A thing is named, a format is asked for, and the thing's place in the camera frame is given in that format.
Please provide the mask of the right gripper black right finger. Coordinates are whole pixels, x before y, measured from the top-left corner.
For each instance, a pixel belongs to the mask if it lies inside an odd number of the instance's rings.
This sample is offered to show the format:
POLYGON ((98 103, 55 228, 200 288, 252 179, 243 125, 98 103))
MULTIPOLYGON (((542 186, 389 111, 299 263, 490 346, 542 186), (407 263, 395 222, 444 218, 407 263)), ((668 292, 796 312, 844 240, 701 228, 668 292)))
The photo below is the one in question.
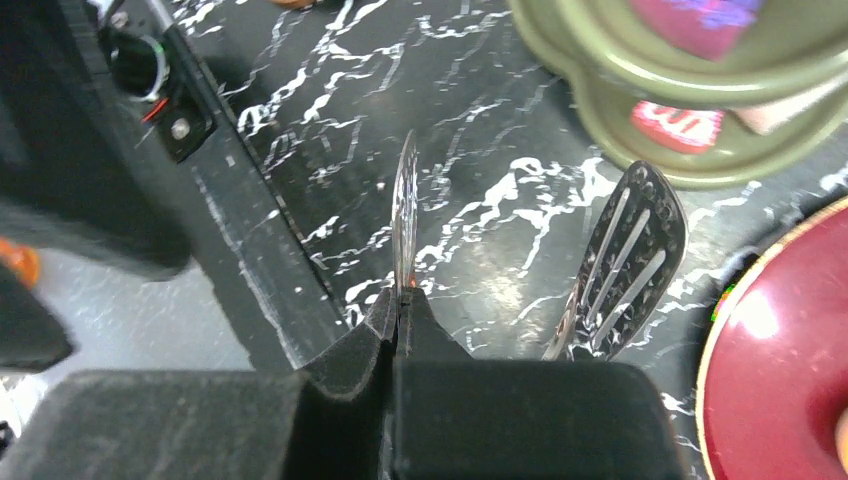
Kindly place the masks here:
POLYGON ((405 288, 394 360, 396 479, 682 479, 660 393, 638 367, 481 360, 405 288))

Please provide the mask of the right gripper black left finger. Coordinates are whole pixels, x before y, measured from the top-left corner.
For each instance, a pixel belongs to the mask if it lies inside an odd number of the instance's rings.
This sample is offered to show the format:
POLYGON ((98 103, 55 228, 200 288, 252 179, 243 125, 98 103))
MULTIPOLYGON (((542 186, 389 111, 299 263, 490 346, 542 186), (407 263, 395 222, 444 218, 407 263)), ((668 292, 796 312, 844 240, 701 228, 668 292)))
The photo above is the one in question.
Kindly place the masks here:
POLYGON ((375 479, 397 297, 289 374, 88 371, 43 399, 5 479, 375 479))

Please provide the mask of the white plastic tongs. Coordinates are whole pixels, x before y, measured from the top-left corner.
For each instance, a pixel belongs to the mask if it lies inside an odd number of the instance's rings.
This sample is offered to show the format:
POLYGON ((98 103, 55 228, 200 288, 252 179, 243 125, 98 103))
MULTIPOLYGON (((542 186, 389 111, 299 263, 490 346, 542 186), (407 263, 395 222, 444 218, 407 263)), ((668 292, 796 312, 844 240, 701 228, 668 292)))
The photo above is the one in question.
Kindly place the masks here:
MULTIPOLYGON (((395 344, 411 351, 417 235, 416 135, 408 132, 392 199, 395 344)), ((643 328, 682 263, 687 224, 672 186, 653 165, 632 163, 618 181, 587 243, 562 317, 542 357, 609 360, 643 328)))

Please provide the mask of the red round lacquer tray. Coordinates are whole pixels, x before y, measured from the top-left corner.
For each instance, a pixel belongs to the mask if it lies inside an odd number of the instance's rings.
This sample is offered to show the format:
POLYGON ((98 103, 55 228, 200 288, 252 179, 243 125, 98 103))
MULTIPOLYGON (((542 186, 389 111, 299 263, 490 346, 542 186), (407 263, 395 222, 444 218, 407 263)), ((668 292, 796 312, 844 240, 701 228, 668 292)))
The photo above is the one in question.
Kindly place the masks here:
POLYGON ((712 479, 847 475, 847 203, 771 245, 724 294, 696 387, 712 479))

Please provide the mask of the green three-tier serving stand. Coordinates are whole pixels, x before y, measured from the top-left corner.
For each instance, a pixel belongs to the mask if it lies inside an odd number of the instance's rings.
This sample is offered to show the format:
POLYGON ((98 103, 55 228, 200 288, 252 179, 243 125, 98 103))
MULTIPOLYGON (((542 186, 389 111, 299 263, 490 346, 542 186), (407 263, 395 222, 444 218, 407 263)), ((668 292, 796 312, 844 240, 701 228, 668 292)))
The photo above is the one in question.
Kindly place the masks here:
POLYGON ((783 170, 814 151, 847 115, 839 88, 765 136, 738 119, 703 154, 662 147, 630 122, 642 100, 693 110, 766 104, 847 69, 843 1, 769 1, 725 58, 709 61, 663 40, 625 1, 513 1, 527 48, 570 85, 579 118, 610 160, 646 160, 684 189, 718 189, 783 170))

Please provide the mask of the pink sprinkled cake slice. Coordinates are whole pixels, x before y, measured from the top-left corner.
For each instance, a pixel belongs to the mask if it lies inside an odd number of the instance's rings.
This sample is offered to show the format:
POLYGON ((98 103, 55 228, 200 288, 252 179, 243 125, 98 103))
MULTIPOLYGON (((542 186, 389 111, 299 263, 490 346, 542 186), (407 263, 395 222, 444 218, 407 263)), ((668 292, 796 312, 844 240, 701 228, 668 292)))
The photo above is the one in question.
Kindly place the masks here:
POLYGON ((641 101, 630 114, 631 124, 654 143, 672 151, 699 155, 715 145, 721 131, 721 110, 689 110, 641 101))

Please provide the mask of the white sugared cake piece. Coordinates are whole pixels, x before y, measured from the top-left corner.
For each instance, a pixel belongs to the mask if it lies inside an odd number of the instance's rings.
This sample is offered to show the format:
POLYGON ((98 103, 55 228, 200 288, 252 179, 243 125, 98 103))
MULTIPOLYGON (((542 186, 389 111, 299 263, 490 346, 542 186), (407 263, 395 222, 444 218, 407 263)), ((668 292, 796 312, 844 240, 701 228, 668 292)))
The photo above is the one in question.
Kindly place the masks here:
POLYGON ((753 133, 765 136, 847 84, 847 72, 801 93, 752 107, 732 109, 753 133))

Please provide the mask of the purple frosted cake slice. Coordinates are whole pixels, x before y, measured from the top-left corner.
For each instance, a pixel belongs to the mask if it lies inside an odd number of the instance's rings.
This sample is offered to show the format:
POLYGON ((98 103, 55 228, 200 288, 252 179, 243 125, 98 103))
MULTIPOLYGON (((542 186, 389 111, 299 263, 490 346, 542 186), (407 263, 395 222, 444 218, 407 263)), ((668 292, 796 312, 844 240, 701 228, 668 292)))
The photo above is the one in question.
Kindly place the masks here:
POLYGON ((759 0, 632 0, 640 20, 668 44, 718 61, 757 19, 759 0))

